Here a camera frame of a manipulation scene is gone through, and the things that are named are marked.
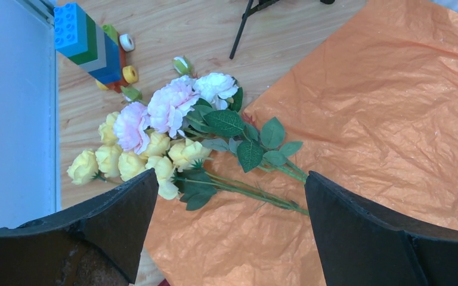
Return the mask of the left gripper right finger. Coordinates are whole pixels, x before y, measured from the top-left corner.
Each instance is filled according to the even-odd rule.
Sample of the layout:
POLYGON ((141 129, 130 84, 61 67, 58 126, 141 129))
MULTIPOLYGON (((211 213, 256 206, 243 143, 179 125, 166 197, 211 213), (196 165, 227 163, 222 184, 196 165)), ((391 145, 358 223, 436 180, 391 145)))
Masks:
POLYGON ((310 172, 305 196, 327 285, 458 285, 458 231, 310 172))

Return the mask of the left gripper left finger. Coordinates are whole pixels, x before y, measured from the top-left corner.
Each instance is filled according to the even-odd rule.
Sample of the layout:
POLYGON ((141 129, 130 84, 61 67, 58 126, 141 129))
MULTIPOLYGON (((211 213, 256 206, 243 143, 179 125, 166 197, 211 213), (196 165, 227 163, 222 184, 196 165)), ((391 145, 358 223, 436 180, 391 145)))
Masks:
POLYGON ((158 195, 154 170, 18 228, 0 228, 0 285, 129 285, 158 195))

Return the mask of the dark red ribbon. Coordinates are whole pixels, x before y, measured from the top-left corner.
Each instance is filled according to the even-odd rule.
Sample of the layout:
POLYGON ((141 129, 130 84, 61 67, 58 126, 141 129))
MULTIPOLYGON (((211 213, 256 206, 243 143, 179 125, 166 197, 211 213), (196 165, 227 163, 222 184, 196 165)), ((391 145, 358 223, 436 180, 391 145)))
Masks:
POLYGON ((171 286, 171 285, 169 284, 169 282, 166 279, 164 279, 163 281, 160 282, 158 286, 171 286))

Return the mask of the yellow rose flower stem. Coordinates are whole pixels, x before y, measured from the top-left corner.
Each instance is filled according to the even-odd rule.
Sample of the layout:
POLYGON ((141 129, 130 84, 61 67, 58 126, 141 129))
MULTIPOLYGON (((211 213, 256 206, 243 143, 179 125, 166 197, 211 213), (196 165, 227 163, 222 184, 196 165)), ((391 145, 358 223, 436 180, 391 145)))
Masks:
POLYGON ((100 126, 106 143, 97 150, 84 150, 68 168, 68 176, 75 185, 96 179, 114 182, 127 181, 146 170, 153 170, 159 183, 159 195, 167 200, 180 200, 188 211, 205 206, 220 191, 229 191, 302 214, 306 210, 297 202, 274 195, 258 184, 249 184, 228 176, 225 167, 220 175, 208 169, 216 162, 214 151, 233 155, 244 172, 279 171, 300 182, 306 174, 290 158, 303 146, 301 141, 286 141, 281 122, 272 118, 258 129, 250 119, 235 111, 197 110, 187 116, 187 136, 171 139, 152 129, 144 131, 149 139, 140 154, 124 151, 110 135, 119 113, 110 115, 100 126))

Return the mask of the orange yellow wrapping paper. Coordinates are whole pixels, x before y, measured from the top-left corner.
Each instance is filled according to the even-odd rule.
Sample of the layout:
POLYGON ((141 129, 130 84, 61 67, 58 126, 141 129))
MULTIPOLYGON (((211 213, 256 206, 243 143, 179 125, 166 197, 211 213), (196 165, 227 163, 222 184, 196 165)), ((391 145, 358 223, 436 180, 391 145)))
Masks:
MULTIPOLYGON (((369 1, 246 113, 302 141, 302 170, 458 230, 458 13, 369 1)), ((145 247, 171 285, 325 283, 306 215, 232 192, 158 199, 145 247)))

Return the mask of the pink white peony stem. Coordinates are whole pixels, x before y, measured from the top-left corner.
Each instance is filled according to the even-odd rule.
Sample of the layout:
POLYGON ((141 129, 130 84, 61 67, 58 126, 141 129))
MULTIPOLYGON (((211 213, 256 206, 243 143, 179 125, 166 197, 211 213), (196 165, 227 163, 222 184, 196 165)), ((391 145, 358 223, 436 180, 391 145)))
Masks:
POLYGON ((242 112, 244 91, 235 77, 217 72, 197 76, 184 57, 175 57, 173 65, 178 77, 147 102, 140 91, 123 88, 127 104, 107 127, 121 149, 151 157, 164 153, 160 139, 179 139, 198 149, 231 152, 245 172, 278 170, 306 179, 291 160, 303 143, 286 141, 286 130, 276 117, 257 127, 242 112))

